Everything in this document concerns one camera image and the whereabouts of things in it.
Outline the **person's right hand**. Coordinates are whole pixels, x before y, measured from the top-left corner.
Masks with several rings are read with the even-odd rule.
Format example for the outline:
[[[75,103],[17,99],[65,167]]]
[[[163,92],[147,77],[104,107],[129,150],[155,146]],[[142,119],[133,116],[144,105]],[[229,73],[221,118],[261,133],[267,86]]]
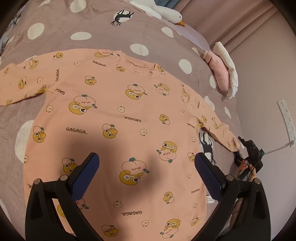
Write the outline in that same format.
[[[252,182],[253,179],[256,178],[256,169],[251,164],[248,164],[248,161],[243,160],[240,166],[238,167],[238,176],[240,176],[241,173],[245,170],[251,171],[251,176],[248,178],[248,181]]]

